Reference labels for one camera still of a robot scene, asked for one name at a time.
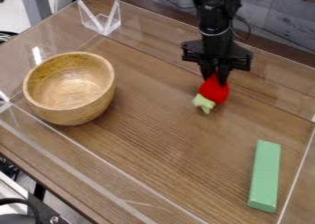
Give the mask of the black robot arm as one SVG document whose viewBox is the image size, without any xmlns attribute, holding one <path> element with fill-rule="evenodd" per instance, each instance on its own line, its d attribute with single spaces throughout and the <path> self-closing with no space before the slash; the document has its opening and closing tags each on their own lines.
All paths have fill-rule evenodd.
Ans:
<svg viewBox="0 0 315 224">
<path fill-rule="evenodd" d="M 205 79 L 229 83 L 234 69 L 250 71 L 254 54 L 235 41 L 233 28 L 242 0 L 193 0 L 201 38 L 182 43 L 182 60 L 199 65 Z"/>
</svg>

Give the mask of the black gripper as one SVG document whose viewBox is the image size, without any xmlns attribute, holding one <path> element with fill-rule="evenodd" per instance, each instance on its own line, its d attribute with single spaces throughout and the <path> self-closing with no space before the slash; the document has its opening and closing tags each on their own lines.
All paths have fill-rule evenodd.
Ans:
<svg viewBox="0 0 315 224">
<path fill-rule="evenodd" d="M 215 69 L 222 86 L 227 84 L 231 69 L 251 70 L 253 53 L 234 40 L 233 33 L 201 31 L 198 40 L 182 43 L 182 60 L 199 65 L 203 79 L 207 80 Z"/>
</svg>

